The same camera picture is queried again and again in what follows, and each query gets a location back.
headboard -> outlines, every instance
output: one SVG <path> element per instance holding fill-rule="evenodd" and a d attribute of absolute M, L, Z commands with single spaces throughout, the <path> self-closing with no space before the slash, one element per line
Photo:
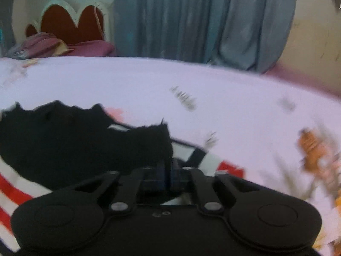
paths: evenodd
<path fill-rule="evenodd" d="M 104 4 L 91 1 L 78 12 L 63 0 L 52 0 L 43 9 L 40 20 L 33 20 L 26 29 L 29 37 L 37 32 L 52 33 L 66 44 L 91 40 L 110 41 L 109 12 Z"/>

black cloth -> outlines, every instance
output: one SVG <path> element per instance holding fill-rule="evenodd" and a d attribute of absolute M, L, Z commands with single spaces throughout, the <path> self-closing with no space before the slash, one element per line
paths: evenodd
<path fill-rule="evenodd" d="M 51 190 L 109 170 L 127 175 L 172 157 L 166 124 L 123 132 L 108 129 L 114 123 L 99 104 L 81 109 L 54 101 L 26 111 L 16 103 L 2 113 L 0 156 L 22 177 Z"/>

curtain fold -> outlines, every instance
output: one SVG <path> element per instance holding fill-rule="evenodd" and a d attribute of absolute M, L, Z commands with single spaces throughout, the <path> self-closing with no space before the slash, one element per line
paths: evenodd
<path fill-rule="evenodd" d="M 115 0 L 119 55 L 208 61 L 253 72 L 274 64 L 296 0 Z"/>
<path fill-rule="evenodd" d="M 12 29 L 13 0 L 0 0 L 0 29 L 6 50 L 15 45 L 15 37 Z"/>

